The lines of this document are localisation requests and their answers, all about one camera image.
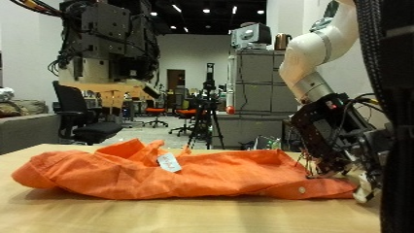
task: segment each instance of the metal cabinet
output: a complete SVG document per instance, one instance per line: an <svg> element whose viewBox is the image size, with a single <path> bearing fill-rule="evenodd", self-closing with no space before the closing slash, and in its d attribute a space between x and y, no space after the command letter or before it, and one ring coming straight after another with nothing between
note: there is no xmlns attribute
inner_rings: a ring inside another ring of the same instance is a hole
<svg viewBox="0 0 414 233"><path fill-rule="evenodd" d="M229 59L234 115L217 115L223 147L238 149L258 135L282 137L282 120L298 109L298 102L278 74L285 54L275 50L238 50ZM221 148L217 128L211 147Z"/></svg>

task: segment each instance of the clothing tag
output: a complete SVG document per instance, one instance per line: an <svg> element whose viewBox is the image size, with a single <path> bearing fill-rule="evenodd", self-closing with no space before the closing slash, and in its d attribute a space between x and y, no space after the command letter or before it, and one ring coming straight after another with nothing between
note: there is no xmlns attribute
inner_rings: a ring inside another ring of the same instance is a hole
<svg viewBox="0 0 414 233"><path fill-rule="evenodd" d="M181 166L172 153L166 153L157 158L161 168L168 172L181 171Z"/></svg>

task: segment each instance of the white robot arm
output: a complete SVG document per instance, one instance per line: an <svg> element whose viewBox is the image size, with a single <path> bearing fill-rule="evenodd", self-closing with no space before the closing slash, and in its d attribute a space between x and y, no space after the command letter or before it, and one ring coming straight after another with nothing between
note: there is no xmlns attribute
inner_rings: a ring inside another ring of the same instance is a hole
<svg viewBox="0 0 414 233"><path fill-rule="evenodd" d="M382 161L388 155L391 140L351 107L355 101L369 99L349 100L345 94L337 94L315 72L318 65L345 55L358 38L354 3L351 0L337 2L339 7L330 24L289 43L279 74L302 103L291 124L301 134L302 148L317 161L315 177L346 173L353 164L361 165L365 171L354 198L363 203L382 188Z"/></svg>
<svg viewBox="0 0 414 233"><path fill-rule="evenodd" d="M286 48L279 74L302 104L333 93L315 67L339 58L358 38L354 3L351 0L338 2L341 5L327 27L295 37Z"/></svg>

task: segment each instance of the black office chair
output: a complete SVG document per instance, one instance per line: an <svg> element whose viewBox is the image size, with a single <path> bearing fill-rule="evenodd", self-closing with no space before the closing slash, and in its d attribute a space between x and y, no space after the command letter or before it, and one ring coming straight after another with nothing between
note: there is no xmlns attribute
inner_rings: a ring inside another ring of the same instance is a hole
<svg viewBox="0 0 414 233"><path fill-rule="evenodd" d="M98 122L100 108L88 109L82 94L76 87L60 85L53 81L58 99L56 114L62 117L60 138L93 145L102 143L121 130L114 122Z"/></svg>

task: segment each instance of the tripod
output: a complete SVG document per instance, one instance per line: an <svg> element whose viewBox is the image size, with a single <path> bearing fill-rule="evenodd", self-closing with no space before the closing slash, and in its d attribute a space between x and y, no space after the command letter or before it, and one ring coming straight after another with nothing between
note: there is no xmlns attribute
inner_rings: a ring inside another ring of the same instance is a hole
<svg viewBox="0 0 414 233"><path fill-rule="evenodd" d="M210 91L215 89L211 74L213 74L213 63L207 63L206 64L206 81L203 82L203 90L206 91L206 98L203 99L203 97L201 97L197 101L195 123L194 123L194 128L193 128L193 131L189 137L189 142L187 142L187 146L190 147L194 137L198 137L199 135L205 135L207 150L209 150L209 146L211 142L211 132L209 131L209 128L211 127L211 121L214 122L214 126L217 129L217 137L219 139L219 145L221 145L221 148L223 149L222 134L219 131L219 125L218 125L217 114L215 114L218 102L210 97Z"/></svg>

